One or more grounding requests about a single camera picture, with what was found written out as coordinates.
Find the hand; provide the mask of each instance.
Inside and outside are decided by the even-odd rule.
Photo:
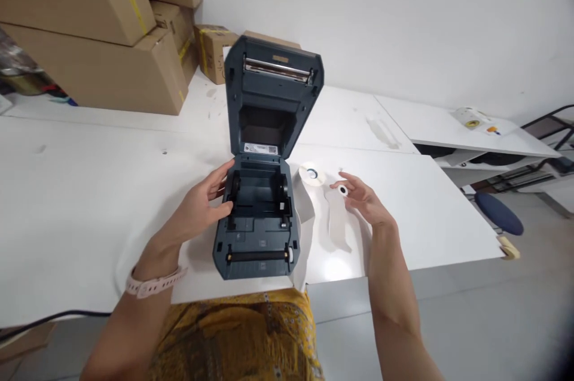
[[[171,274],[178,266],[181,244],[231,213],[233,202],[217,208],[209,206],[209,202],[223,195],[227,171],[234,162],[232,159],[215,169],[187,192],[171,218],[144,248],[132,275],[134,279],[147,281]]]
[[[171,218],[158,232],[165,240],[164,244],[181,245],[231,213],[233,202],[222,203],[217,208],[209,206],[209,202],[223,195],[227,171],[234,161],[232,159],[221,165],[188,191]]]
[[[347,208],[357,209],[373,227],[378,225],[392,225],[396,227],[395,219],[383,206],[371,187],[357,178],[357,176],[345,172],[339,172],[339,175],[346,180],[337,181],[331,184],[330,187],[337,188],[339,185],[344,185],[349,190],[348,196],[345,197],[345,206]]]

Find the finger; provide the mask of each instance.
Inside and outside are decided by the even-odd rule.
[[[207,199],[211,202],[211,200],[215,200],[218,197],[223,196],[224,193],[225,193],[225,187],[217,191],[212,191],[207,195]]]
[[[228,162],[220,165],[217,169],[208,174],[202,183],[211,187],[212,185],[216,185],[217,183],[221,182],[221,180],[227,176],[227,171],[233,167],[234,163],[235,159],[231,159]]]
[[[341,175],[343,178],[345,178],[346,180],[348,180],[349,182],[351,182],[351,184],[353,184],[355,187],[359,187],[361,186],[361,184],[363,183],[363,181],[361,181],[360,178],[358,178],[355,175],[351,175],[350,173],[347,172],[339,172],[339,175]]]
[[[217,208],[209,209],[209,219],[211,222],[219,221],[221,218],[229,216],[233,209],[233,202],[221,203]]]
[[[214,192],[216,192],[216,191],[219,191],[219,190],[222,189],[222,188],[225,188],[225,183],[226,183],[226,182],[227,182],[227,176],[226,176],[225,178],[223,178],[223,179],[219,182],[219,184],[215,184],[215,185],[212,185],[211,187],[209,187],[209,192],[210,192],[210,193],[214,193]]]
[[[349,191],[353,191],[355,189],[355,186],[353,184],[351,184],[349,181],[337,181],[334,184],[329,185],[331,188],[335,189],[337,188],[339,185],[344,185],[345,187],[347,187],[347,189]]]
[[[363,204],[363,202],[345,197],[345,206],[347,208],[359,209],[362,206],[362,204]]]

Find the wrist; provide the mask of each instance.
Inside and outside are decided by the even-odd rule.
[[[377,233],[385,236],[390,234],[395,234],[398,236],[399,234],[399,226],[397,225],[395,220],[378,222],[376,224],[373,224],[372,227],[373,227],[373,235]]]
[[[156,233],[143,249],[133,278],[137,281],[148,281],[154,278],[168,276],[178,268],[179,250],[181,245],[172,245]]]

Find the gray floor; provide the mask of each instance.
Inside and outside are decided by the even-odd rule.
[[[411,273],[426,346],[447,380],[538,379],[564,339],[574,284],[574,220],[531,194],[501,199],[526,228],[512,240],[521,260]],[[366,279],[311,286],[309,294],[326,378],[381,379]],[[0,381],[77,380],[104,323],[60,323],[46,350],[0,366]]]

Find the black cable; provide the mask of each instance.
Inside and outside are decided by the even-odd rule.
[[[94,312],[94,311],[84,311],[84,310],[78,310],[78,309],[72,309],[69,311],[64,311],[64,312],[60,312],[54,315],[50,315],[47,316],[45,318],[39,319],[37,321],[33,321],[30,324],[26,324],[22,327],[18,327],[16,330],[11,331],[10,333],[6,333],[3,336],[0,336],[0,343],[7,341],[10,338],[13,338],[16,335],[19,335],[20,333],[24,333],[27,330],[33,329],[34,327],[37,327],[41,324],[44,324],[48,321],[52,321],[53,319],[56,318],[61,318],[63,316],[68,316],[68,315],[83,315],[83,316],[93,316],[93,317],[109,317],[110,315],[112,315],[111,312]]]

